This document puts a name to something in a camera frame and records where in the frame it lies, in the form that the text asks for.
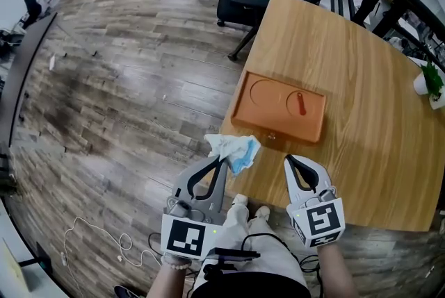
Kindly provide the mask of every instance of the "wooden floor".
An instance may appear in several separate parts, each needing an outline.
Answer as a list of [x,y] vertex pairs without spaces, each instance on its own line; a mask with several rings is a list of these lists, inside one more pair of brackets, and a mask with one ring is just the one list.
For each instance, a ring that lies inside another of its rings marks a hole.
[[[240,26],[216,26],[216,6],[215,0],[60,3],[64,18],[99,55],[91,58],[63,34],[50,33],[22,114],[25,127],[68,152],[13,149],[22,195],[6,203],[27,242],[47,250],[55,279],[75,297],[80,294],[60,259],[74,218],[117,238],[128,233],[134,241],[129,257],[138,260],[148,235],[160,231],[176,176],[209,152],[203,135],[218,132],[243,68],[225,54],[245,33]],[[50,72],[55,48],[68,56],[59,51]],[[274,211],[270,223],[299,250],[283,210]],[[340,243],[363,297],[429,297],[443,279],[444,246],[434,230],[349,226]],[[85,297],[112,297],[116,284],[148,291],[159,269],[149,256],[141,268],[118,262],[118,248],[82,223],[69,234],[67,248]],[[307,280],[318,296],[316,278]]]

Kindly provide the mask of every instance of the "orange tray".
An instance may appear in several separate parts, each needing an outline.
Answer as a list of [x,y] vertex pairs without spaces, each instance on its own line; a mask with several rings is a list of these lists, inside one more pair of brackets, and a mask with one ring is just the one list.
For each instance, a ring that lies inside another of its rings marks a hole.
[[322,94],[246,72],[231,121],[270,138],[318,142],[325,104]]

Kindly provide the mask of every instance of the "potted plant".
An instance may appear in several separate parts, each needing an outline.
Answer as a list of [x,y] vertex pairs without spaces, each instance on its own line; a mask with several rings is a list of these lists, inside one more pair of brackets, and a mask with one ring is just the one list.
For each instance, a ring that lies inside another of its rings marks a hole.
[[425,65],[421,65],[422,73],[414,80],[414,89],[417,94],[429,94],[430,105],[433,109],[445,106],[445,89],[444,80],[439,74],[436,66],[427,61]]

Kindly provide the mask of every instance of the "wrist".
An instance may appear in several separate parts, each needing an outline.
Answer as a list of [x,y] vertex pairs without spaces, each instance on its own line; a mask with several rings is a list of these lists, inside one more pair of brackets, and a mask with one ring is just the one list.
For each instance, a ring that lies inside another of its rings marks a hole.
[[186,270],[192,265],[191,259],[168,253],[164,253],[161,261],[175,270]]
[[336,242],[330,242],[329,244],[318,246],[317,247],[317,252],[330,250],[331,248],[337,247],[337,246],[338,245],[337,245]]

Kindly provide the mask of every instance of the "crumpled tissue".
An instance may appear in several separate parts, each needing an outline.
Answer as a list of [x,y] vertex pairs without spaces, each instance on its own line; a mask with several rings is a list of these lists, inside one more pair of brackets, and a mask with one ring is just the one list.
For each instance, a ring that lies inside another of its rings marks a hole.
[[253,135],[207,134],[204,139],[211,145],[209,157],[220,155],[220,160],[227,158],[234,176],[238,176],[243,169],[253,165],[253,159],[261,147],[261,144]]

